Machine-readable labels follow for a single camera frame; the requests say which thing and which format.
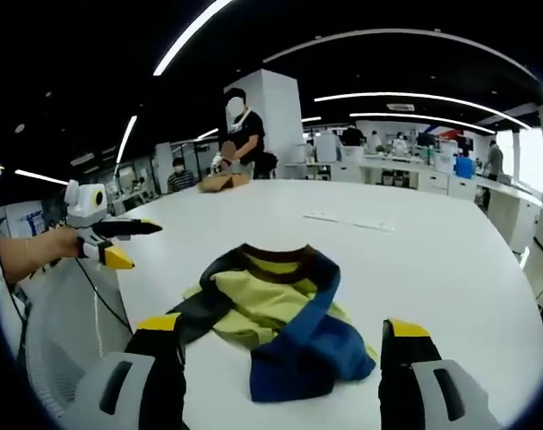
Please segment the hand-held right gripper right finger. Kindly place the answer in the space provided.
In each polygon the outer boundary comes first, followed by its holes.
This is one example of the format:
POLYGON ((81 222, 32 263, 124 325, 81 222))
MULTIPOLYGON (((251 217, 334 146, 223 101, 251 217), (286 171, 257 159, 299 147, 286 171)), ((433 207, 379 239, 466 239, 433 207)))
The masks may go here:
POLYGON ((441 357, 422 326, 398 319, 383 325, 382 429, 498 429, 488 395, 456 361, 441 357))

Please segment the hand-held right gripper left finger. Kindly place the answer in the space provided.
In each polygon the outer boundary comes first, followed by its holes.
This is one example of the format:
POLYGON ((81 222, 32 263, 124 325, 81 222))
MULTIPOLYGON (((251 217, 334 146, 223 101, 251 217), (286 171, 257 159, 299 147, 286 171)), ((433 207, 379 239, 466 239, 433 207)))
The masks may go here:
POLYGON ((138 324, 122 352, 79 381, 64 429, 185 429, 185 348, 179 313, 138 324))

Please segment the person's left hand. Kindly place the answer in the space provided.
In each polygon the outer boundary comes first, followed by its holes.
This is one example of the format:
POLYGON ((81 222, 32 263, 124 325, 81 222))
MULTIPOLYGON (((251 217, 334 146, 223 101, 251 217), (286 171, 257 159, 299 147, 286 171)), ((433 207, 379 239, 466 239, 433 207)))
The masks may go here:
POLYGON ((81 255, 81 239, 77 230, 67 226, 52 229, 46 234, 47 258, 50 262, 62 258, 78 258, 81 255))

